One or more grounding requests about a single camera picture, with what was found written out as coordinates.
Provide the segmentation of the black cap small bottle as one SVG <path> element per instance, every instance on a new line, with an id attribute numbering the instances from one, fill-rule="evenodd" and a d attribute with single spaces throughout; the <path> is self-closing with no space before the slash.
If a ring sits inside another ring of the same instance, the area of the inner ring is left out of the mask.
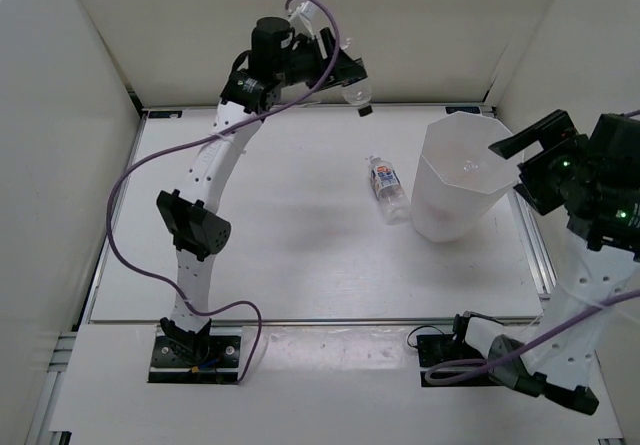
<path id="1" fill-rule="evenodd" d="M 351 59 L 364 66 L 361 58 L 359 45 L 351 37 L 345 38 L 341 42 L 341 50 L 344 51 Z M 342 95 L 348 104 L 354 106 L 360 117 L 366 117 L 373 113 L 372 86 L 368 75 L 358 80 L 351 80 L 342 87 Z"/>

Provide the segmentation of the white cap labeled bottle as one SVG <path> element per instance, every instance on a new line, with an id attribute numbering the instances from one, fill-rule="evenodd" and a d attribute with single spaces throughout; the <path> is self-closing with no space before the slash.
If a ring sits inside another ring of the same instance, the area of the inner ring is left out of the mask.
<path id="1" fill-rule="evenodd" d="M 394 166 L 379 156 L 368 158 L 370 183 L 384 221 L 389 225 L 410 219 L 409 199 Z"/>

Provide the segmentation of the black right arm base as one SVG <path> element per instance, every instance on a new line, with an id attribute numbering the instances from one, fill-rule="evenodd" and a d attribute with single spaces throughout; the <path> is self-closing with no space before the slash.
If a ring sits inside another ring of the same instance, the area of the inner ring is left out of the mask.
<path id="1" fill-rule="evenodd" d="M 472 318 L 488 319 L 498 325 L 501 322 L 475 312 L 457 314 L 452 330 L 444 332 L 435 325 L 420 325 L 409 332 L 406 344 L 418 354 L 419 366 L 429 369 L 441 362 L 455 360 L 482 360 L 482 354 L 465 341 L 468 324 Z"/>

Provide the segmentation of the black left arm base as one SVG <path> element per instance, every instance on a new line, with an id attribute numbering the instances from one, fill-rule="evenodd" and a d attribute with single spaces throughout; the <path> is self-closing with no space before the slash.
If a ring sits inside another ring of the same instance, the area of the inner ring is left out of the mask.
<path id="1" fill-rule="evenodd" d="M 232 385 L 239 378 L 242 330 L 213 327 L 185 331 L 162 318 L 156 331 L 147 382 Z"/>

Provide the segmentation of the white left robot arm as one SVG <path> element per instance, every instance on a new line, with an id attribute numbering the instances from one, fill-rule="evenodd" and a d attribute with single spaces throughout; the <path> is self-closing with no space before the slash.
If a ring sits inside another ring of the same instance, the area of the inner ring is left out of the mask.
<path id="1" fill-rule="evenodd" d="M 218 216 L 222 193 L 248 142 L 273 110 L 284 88 L 304 84 L 325 90 L 340 86 L 358 113 L 371 112 L 371 91 L 363 60 L 353 42 L 297 33 L 282 19 L 261 19 L 251 47 L 239 55 L 221 93 L 214 121 L 214 141 L 202 146 L 183 185 L 159 193 L 156 204 L 170 232 L 177 257 L 178 292 L 171 314 L 160 321 L 170 349 L 189 366 L 212 356 L 209 302 L 217 254 L 231 225 Z"/>

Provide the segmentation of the white octagonal plastic bin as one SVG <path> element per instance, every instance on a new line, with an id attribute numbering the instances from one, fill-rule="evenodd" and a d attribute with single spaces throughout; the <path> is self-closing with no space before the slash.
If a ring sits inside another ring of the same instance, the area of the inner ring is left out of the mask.
<path id="1" fill-rule="evenodd" d="M 434 243 L 467 234 L 515 184 L 520 153 L 489 146 L 512 133 L 497 119 L 455 112 L 427 126 L 411 195 L 414 229 Z"/>

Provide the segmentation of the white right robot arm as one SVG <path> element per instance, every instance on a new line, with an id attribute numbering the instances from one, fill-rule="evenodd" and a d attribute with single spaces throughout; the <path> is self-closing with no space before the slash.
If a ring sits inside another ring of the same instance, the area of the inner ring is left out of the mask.
<path id="1" fill-rule="evenodd" d="M 591 415 L 599 405 L 589 387 L 595 349 L 639 269 L 639 122 L 603 114 L 586 135 L 556 110 L 489 148 L 509 159 L 534 143 L 541 150 L 519 164 L 514 189 L 539 215 L 567 212 L 553 292 L 529 341 L 466 314 L 466 330 L 450 338 L 449 352 L 464 365 L 483 355 L 493 382 Z"/>

